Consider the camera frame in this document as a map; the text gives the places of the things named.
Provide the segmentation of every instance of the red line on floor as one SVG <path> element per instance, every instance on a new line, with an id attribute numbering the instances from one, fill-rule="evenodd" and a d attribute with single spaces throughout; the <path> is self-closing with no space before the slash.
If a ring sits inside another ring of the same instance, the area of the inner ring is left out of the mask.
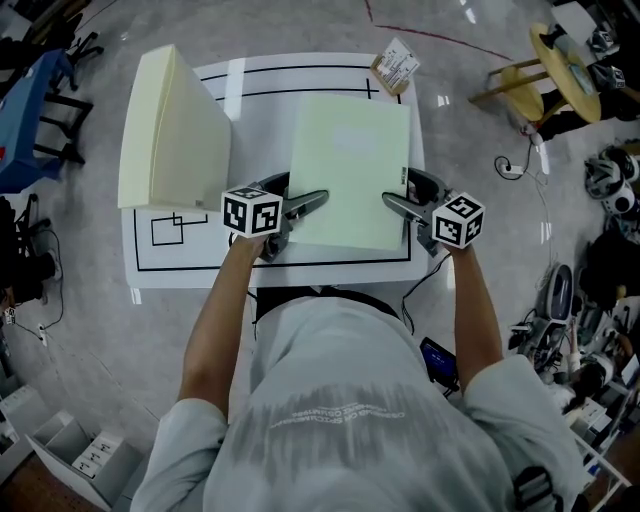
<path id="1" fill-rule="evenodd" d="M 451 37 L 447 37 L 447 36 L 443 36 L 440 34 L 433 34 L 431 32 L 423 32 L 422 30 L 414 30 L 412 28 L 402 28 L 402 27 L 394 27 L 393 25 L 375 25 L 378 28 L 388 28 L 390 30 L 399 30 L 400 32 L 409 32 L 411 34 L 419 34 L 422 36 L 427 36 L 427 37 L 434 37 L 436 39 L 442 39 L 443 41 L 449 41 L 451 43 L 457 43 L 457 44 L 461 44 L 463 46 L 468 46 L 469 48 L 474 48 L 476 50 L 480 50 L 481 52 L 485 52 L 485 53 L 489 53 L 491 55 L 495 55 L 496 57 L 500 57 L 501 59 L 506 59 L 509 60 L 511 62 L 513 62 L 513 59 L 507 57 L 506 55 L 502 55 L 501 53 L 497 53 L 494 52 L 492 50 L 486 50 L 485 48 L 480 48 L 479 46 L 474 46 L 472 44 L 469 43 L 465 43 L 464 41 L 460 41 L 458 39 L 453 39 Z"/>
<path id="2" fill-rule="evenodd" d="M 369 0 L 364 0 L 364 3 L 367 6 L 367 14 L 369 15 L 369 21 L 373 23 L 373 14 L 371 14 L 371 5 L 369 4 Z"/>

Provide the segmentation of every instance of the blue tablecloth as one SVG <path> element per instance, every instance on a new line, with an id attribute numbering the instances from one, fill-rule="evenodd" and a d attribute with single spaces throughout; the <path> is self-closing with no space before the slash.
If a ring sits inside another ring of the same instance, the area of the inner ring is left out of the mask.
<path id="1" fill-rule="evenodd" d="M 57 179 L 59 158 L 36 158 L 38 124 L 54 72 L 73 72 L 64 50 L 45 53 L 32 66 L 33 73 L 22 77 L 5 96 L 0 108 L 0 194 L 18 193 L 40 178 Z"/>

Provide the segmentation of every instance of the blue screen device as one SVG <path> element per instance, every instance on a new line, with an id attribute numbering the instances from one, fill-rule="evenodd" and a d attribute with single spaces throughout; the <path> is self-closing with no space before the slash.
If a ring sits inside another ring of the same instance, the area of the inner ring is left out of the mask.
<path id="1" fill-rule="evenodd" d="M 457 391 L 458 369 L 456 367 L 456 356 L 447 349 L 442 348 L 430 338 L 422 340 L 420 344 L 422 357 L 427 365 L 431 382 L 437 382 L 443 386 Z"/>

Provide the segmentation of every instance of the wooden stand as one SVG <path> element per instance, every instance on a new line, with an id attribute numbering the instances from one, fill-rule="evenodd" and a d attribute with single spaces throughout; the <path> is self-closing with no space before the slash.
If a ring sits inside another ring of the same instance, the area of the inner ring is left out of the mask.
<path id="1" fill-rule="evenodd" d="M 371 72 L 373 73 L 373 76 L 375 76 L 378 79 L 378 82 L 382 84 L 382 87 L 384 87 L 385 90 L 389 94 L 391 94 L 391 96 L 398 96 L 398 94 L 402 94 L 404 91 L 407 90 L 407 87 L 409 87 L 409 80 L 405 80 L 404 82 L 400 82 L 396 84 L 396 86 L 393 89 L 389 87 L 389 84 L 385 81 L 382 75 L 378 73 L 378 70 L 376 69 L 376 66 L 380 63 L 381 60 L 382 60 L 382 55 L 378 55 L 373 60 L 373 63 L 371 64 L 371 67 L 370 67 Z"/>

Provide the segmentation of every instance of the white table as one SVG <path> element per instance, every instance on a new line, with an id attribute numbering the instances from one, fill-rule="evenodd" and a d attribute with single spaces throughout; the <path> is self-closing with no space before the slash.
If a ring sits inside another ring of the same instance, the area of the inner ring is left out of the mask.
<path id="1" fill-rule="evenodd" d="M 374 55 L 299 53 L 251 57 L 196 69 L 232 121 L 229 187 L 289 170 L 296 107 L 325 91 L 411 107 L 409 164 L 424 169 L 415 87 L 389 96 L 369 71 Z M 274 264 L 256 263 L 252 287 L 414 280 L 428 270 L 411 225 L 397 251 L 290 243 Z M 228 251 L 219 213 L 123 210 L 127 282 L 133 288 L 209 288 Z"/>

